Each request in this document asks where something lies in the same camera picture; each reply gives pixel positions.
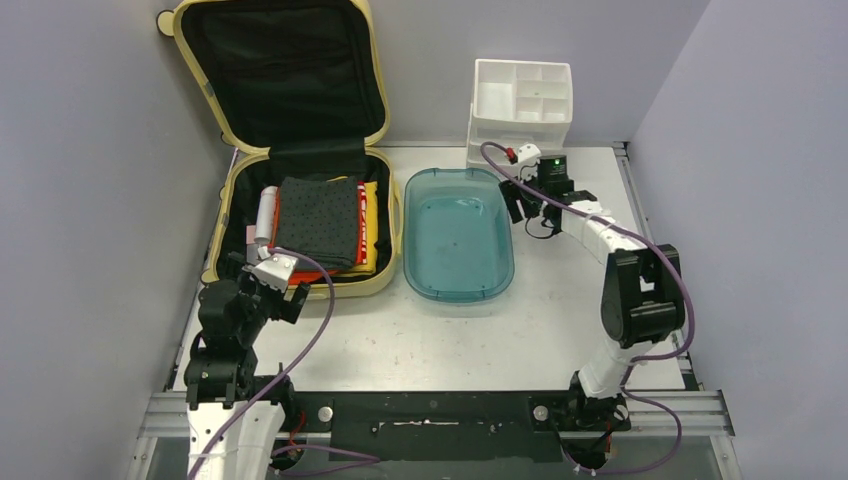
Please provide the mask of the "white cylindrical bottle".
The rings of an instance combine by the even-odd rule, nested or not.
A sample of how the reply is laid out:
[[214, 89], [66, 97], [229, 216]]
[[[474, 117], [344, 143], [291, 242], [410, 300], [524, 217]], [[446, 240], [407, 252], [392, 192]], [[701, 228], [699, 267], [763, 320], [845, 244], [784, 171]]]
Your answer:
[[268, 186], [260, 194], [254, 235], [258, 245], [270, 245], [276, 232], [274, 221], [278, 206], [277, 194], [277, 186]]

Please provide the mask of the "yellow folded garment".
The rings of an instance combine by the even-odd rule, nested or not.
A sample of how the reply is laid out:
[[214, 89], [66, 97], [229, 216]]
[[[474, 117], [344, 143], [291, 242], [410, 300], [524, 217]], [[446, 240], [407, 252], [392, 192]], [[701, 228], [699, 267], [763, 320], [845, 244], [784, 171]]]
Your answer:
[[360, 200], [359, 251], [355, 264], [344, 270], [332, 270], [331, 275], [349, 278], [360, 275], [373, 275], [376, 272], [378, 240], [378, 204], [377, 183], [360, 182], [358, 184]]

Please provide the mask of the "teal transparent plastic tray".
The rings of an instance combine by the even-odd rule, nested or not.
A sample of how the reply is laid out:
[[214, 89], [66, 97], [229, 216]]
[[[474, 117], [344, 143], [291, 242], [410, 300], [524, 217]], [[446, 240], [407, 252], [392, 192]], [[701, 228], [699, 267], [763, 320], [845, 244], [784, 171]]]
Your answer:
[[477, 168], [429, 168], [404, 193], [403, 262], [409, 286], [442, 303], [502, 294], [514, 278], [511, 220], [499, 179]]

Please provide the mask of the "yellow hard-shell suitcase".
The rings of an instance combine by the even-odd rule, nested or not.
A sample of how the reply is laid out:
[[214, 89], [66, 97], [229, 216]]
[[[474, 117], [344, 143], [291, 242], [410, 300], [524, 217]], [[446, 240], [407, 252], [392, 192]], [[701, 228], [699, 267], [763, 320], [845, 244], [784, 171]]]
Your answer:
[[325, 299], [372, 295], [392, 280], [403, 214], [390, 159], [378, 148], [390, 109], [373, 15], [365, 1], [183, 1], [156, 18], [242, 157], [220, 190], [201, 279], [238, 273], [259, 195], [287, 177], [354, 177], [376, 186], [376, 267], [314, 283]]

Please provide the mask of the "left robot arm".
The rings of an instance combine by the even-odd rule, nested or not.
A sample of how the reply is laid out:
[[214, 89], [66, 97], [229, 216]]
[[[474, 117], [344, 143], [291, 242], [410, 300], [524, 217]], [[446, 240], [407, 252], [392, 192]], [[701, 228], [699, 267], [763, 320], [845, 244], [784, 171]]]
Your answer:
[[184, 372], [189, 478], [263, 479], [278, 433], [303, 424], [290, 378], [256, 375], [253, 344], [267, 321], [295, 323], [309, 291], [300, 284], [286, 297], [248, 273], [201, 289]]

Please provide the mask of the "white plastic drawer organizer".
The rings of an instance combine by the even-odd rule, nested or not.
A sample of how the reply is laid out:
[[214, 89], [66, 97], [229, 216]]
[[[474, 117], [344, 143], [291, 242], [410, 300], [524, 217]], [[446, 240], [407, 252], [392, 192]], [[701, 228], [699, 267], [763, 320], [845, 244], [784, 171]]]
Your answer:
[[480, 146], [532, 143], [544, 153], [561, 150], [573, 121], [568, 63], [477, 59], [467, 131], [466, 166], [489, 170]]

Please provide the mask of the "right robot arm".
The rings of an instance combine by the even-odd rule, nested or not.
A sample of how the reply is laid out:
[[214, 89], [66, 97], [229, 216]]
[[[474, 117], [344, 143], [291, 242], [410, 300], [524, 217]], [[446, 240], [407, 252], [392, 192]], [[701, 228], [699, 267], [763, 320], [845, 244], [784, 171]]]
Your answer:
[[691, 300], [678, 251], [618, 225], [597, 197], [575, 188], [562, 157], [542, 157], [529, 178], [499, 184], [513, 222], [542, 217], [553, 234], [579, 241], [604, 267], [600, 301], [605, 337], [572, 377], [562, 424], [609, 429], [627, 423], [625, 390], [635, 367], [683, 328]]

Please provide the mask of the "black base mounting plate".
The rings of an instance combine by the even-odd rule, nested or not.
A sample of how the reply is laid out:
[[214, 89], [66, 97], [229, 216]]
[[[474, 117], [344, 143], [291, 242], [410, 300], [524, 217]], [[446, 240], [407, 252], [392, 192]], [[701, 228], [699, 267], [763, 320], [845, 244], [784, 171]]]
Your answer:
[[382, 461], [552, 463], [568, 452], [598, 466], [613, 434], [631, 428], [622, 397], [569, 390], [295, 393], [281, 440], [328, 436], [338, 451]]

